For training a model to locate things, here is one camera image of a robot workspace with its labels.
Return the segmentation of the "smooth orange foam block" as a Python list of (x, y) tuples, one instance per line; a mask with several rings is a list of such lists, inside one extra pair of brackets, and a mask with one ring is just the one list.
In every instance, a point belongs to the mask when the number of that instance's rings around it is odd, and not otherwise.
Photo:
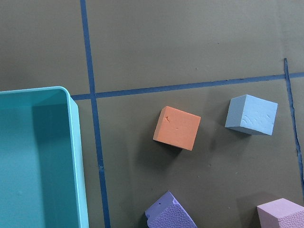
[(192, 151), (201, 117), (166, 106), (161, 110), (153, 140)]

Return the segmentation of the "teal plastic bin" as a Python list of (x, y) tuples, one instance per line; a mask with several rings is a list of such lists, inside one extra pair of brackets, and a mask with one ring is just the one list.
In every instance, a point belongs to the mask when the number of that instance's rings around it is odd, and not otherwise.
[(0, 225), (89, 226), (78, 106), (61, 86), (0, 94)]

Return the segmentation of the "pink foam block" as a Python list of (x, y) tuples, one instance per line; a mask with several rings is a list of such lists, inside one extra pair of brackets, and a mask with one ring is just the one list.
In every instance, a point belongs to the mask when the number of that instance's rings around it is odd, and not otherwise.
[(304, 208), (281, 198), (258, 205), (258, 216), (262, 228), (303, 228)]

